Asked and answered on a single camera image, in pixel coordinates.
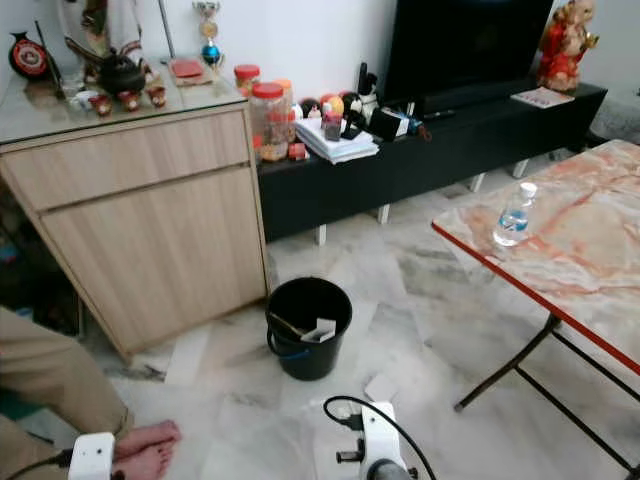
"blue ornament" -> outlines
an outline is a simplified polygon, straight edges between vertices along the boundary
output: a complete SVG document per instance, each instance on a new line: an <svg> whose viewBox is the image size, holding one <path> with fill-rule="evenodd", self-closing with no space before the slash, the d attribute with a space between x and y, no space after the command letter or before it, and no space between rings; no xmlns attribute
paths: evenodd
<svg viewBox="0 0 640 480"><path fill-rule="evenodd" d="M208 65L216 65L220 61L220 49L215 45L205 45L202 47L202 59Z"/></svg>

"black cable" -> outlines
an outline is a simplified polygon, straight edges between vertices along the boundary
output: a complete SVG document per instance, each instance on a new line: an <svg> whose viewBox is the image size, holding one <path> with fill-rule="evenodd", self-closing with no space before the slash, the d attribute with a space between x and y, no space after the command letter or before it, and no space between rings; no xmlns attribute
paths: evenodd
<svg viewBox="0 0 640 480"><path fill-rule="evenodd" d="M50 457L45 460L41 460L36 463L32 463L24 467L21 470L18 470L16 473L7 478L7 480L15 480L18 477L21 477L27 472L31 470L35 470L36 468L44 467L45 465L57 465L60 468L66 468L71 464L71 456L73 455L73 449L69 448L67 450L63 450L55 457Z"/></svg>
<svg viewBox="0 0 640 480"><path fill-rule="evenodd" d="M393 428L395 428L400 435L402 435L402 437L407 441L407 443L409 445L411 445L411 448L413 448L413 451L416 452L418 457L420 457L420 461L424 465L424 468L427 470L427 473L429 474L429 478L431 480L437 480L435 473L433 473L433 470L431 469L431 465L429 465L429 461L427 460L427 457L424 456L424 453L422 453L422 450L420 450L420 447L418 447L416 442L413 441L413 438L411 438L411 436L407 432L405 432L405 430L400 425L398 425L391 417L389 417L389 415L384 413L379 408L374 407L369 402L366 402L364 400L360 400L359 398L352 397L350 395L336 395L334 397L328 398L324 402L324 405L322 405L324 413L327 415L327 417L329 417L331 420L333 420L334 422L337 422L337 423L339 423L341 425L349 426L348 425L348 422L350 421L349 419L338 418L333 413L331 413L329 411L329 405L331 405L334 402L340 401L340 400L343 400L345 402L357 403L357 404L359 404L359 405L361 405L363 407L366 407L366 408L368 408L370 410L373 410L375 413L377 413L382 418L384 418L387 422L389 422L389 424L392 425Z"/></svg>

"bare foot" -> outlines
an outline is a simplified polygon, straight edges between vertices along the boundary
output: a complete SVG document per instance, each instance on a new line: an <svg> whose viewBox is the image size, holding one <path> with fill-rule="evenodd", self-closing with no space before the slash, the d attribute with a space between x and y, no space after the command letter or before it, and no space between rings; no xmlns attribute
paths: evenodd
<svg viewBox="0 0 640 480"><path fill-rule="evenodd" d="M127 480L158 480L166 473L171 456L173 443L147 447L141 452L119 460L113 464L113 473L122 472Z"/></svg>
<svg viewBox="0 0 640 480"><path fill-rule="evenodd" d="M179 442L182 434L178 425L173 420L165 420L164 422L149 427L135 428L129 434L116 443L115 458L129 457L138 453L145 447L163 442Z"/></svg>

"white wall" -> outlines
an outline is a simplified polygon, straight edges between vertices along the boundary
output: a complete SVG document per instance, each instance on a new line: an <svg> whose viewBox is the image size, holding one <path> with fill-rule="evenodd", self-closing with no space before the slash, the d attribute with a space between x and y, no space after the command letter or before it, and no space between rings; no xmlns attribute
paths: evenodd
<svg viewBox="0 0 640 480"><path fill-rule="evenodd" d="M297 99L354 88L358 65L382 74L393 28L395 0L221 0L217 43L233 65L257 63L263 79L288 77ZM191 0L165 0L179 55L197 55L202 45ZM5 60L9 31L29 30L37 40L38 18L55 55L64 55L55 0L0 0L0 93L9 78ZM148 57L166 56L157 0L138 0ZM600 44L588 52L583 79L610 89L640 88L639 0L599 0L591 30Z"/></svg>

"red table edge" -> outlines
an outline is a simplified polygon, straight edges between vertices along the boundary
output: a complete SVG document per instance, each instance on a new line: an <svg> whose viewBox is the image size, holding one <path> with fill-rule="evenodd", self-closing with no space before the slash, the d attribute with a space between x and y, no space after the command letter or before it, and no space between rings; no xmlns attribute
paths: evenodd
<svg viewBox="0 0 640 480"><path fill-rule="evenodd" d="M570 325L573 329L577 330L578 332L580 332L582 335L584 335L585 337L587 337L589 340L591 340L593 343L595 343L596 345L598 345L600 348L602 348L603 350L605 350L609 355L611 355L612 357L616 358L618 361L620 361L620 363L622 363L625 367L629 368L630 370L632 370L636 375L640 375L640 364L636 363L634 360L632 360L630 357L628 357L627 355L625 355L624 353L622 353L620 350L618 350L616 347L614 347L613 345L611 345L609 342L607 342L606 340L604 340L603 338L599 337L598 335L596 335L595 333L593 333L591 330L589 330L587 327L585 327L584 325L582 325L580 322L578 322L575 318L571 317L571 315L567 314L566 312L564 312L563 310L560 310L558 307L556 307L555 305L549 303L547 300L544 299L544 297L542 297L540 294L536 293L534 290L532 290L531 288L527 287L524 283L520 282L519 280L517 280L515 277L509 275L507 272L505 272L504 270L502 270L500 267L498 267L497 265L488 262L484 256L480 255L478 252L476 252L475 250L473 250L472 248L470 248L469 246L467 246L464 242L458 240L456 237L454 237L453 235L451 235L449 232L445 231L443 228L441 228L440 226L438 226L438 224L436 224L435 220L431 221L431 227L440 235L442 235L444 238L446 238L447 240L449 240L451 243L457 245L458 247L460 247L462 250L464 250L465 252L467 252L469 255L471 255L473 258L475 258L476 260L478 260L480 263L482 263L485 267L487 267L489 270L491 270L493 273L496 273L497 275L500 275L502 278L504 278L505 280L507 280L509 283L511 283L512 285L514 285L516 288L518 288L521 292L525 293L526 295L528 295L529 297L531 297L533 300L535 300L536 302L538 302L540 305L542 305L544 308L546 308L547 310L549 310L549 312L551 312L552 314L554 314L556 317L558 317L559 319L561 319L563 322L566 322L568 325Z"/></svg>

